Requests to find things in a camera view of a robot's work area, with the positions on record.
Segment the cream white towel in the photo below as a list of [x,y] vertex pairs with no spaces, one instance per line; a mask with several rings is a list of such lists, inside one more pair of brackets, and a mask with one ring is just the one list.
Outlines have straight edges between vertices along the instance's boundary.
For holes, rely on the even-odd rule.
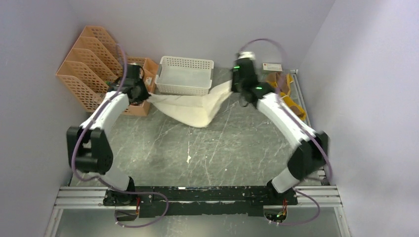
[[147,102],[153,104],[163,114],[196,128],[207,127],[230,97],[232,81],[229,80],[212,88],[208,94],[158,95],[152,94]]

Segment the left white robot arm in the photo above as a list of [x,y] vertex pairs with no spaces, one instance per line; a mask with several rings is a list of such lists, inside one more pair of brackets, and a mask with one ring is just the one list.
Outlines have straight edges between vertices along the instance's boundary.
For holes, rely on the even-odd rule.
[[66,133],[69,165],[81,181],[98,180],[117,192],[124,205],[136,201],[133,179],[113,166],[113,151],[108,133],[117,118],[131,105],[139,105],[150,97],[144,83],[145,70],[137,64],[124,64],[122,77],[109,85],[98,108],[79,126]]

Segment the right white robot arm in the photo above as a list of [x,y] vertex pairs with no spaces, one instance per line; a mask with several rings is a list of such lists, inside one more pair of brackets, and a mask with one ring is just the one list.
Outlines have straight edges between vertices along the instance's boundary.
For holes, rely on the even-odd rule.
[[293,149],[286,168],[267,183],[268,201],[279,204],[285,199],[285,192],[326,165],[328,136],[305,124],[279,97],[274,87],[258,80],[252,59],[238,58],[232,73],[232,92],[238,92],[247,104],[270,119]]

